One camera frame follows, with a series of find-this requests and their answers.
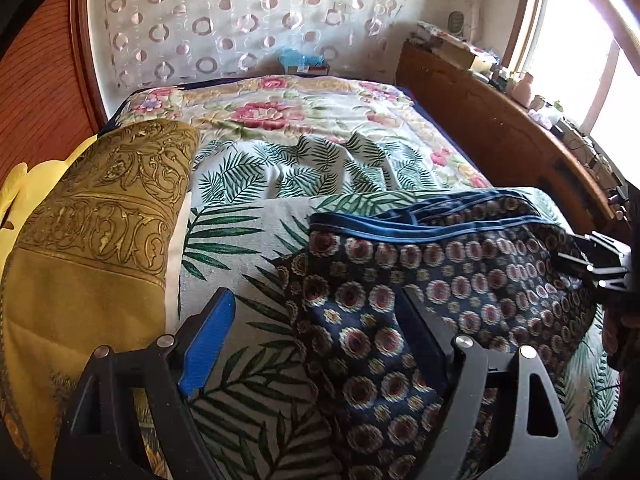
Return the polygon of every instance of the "hand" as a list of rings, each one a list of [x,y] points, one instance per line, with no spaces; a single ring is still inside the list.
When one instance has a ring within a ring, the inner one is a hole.
[[[607,354],[613,355],[618,351],[618,333],[620,328],[640,328],[640,314],[624,314],[604,306],[604,326],[602,328],[602,345]]]

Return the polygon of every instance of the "mustard yellow cloth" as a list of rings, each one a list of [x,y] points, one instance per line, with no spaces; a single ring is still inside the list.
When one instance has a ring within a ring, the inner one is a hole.
[[[0,413],[50,476],[57,426],[100,344],[142,348],[164,331],[169,239],[198,131],[135,123],[92,144],[18,235],[0,285]]]

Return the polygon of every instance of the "wooden cabinet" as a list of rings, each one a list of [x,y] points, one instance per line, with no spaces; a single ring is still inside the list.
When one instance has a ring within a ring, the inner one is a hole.
[[[596,181],[507,96],[409,43],[396,84],[414,94],[494,186],[544,190],[578,233],[606,232],[615,222]]]

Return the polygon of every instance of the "leaf print sheet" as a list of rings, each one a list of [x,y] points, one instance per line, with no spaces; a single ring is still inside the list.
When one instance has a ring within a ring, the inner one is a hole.
[[[542,191],[519,188],[540,214],[570,231]],[[219,359],[192,401],[194,420],[229,480],[338,478],[315,386],[302,367],[287,303],[271,260],[308,243],[308,216],[335,211],[365,216],[420,202],[425,190],[296,197],[191,209],[180,274],[179,319],[196,314],[219,286],[236,295],[236,318]],[[293,262],[292,272],[303,261]],[[599,309],[556,390],[583,468],[618,403],[617,372],[606,364]]]
[[[164,117],[202,132],[193,204],[399,189],[488,187],[390,85],[267,76],[133,95],[120,124]]]

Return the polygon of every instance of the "black cable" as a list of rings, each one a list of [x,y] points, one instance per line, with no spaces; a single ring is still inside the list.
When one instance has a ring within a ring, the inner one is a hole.
[[[593,414],[593,399],[594,399],[594,397],[595,397],[597,394],[599,394],[599,393],[601,393],[601,392],[604,392],[604,391],[606,391],[606,390],[612,390],[612,389],[614,389],[614,388],[619,388],[619,387],[620,387],[620,383],[618,383],[618,384],[612,384],[611,386],[606,386],[606,387],[604,387],[604,388],[597,389],[597,390],[595,390],[595,391],[591,394],[591,396],[590,396],[590,398],[589,398],[589,411],[590,411],[590,414],[591,414],[591,422],[593,423],[593,428],[592,428],[591,426],[589,426],[588,424],[586,424],[586,426],[587,426],[587,428],[589,428],[591,431],[593,431],[593,433],[595,433],[595,434],[598,436],[598,438],[600,439],[600,441],[601,441],[601,442],[604,442],[605,446],[607,446],[609,449],[613,449],[613,444],[612,444],[612,443],[610,443],[610,442],[607,440],[607,437],[605,437],[605,436],[602,434],[602,432],[600,431],[600,428],[598,427],[598,423],[596,422],[596,417],[595,417],[595,415]]]

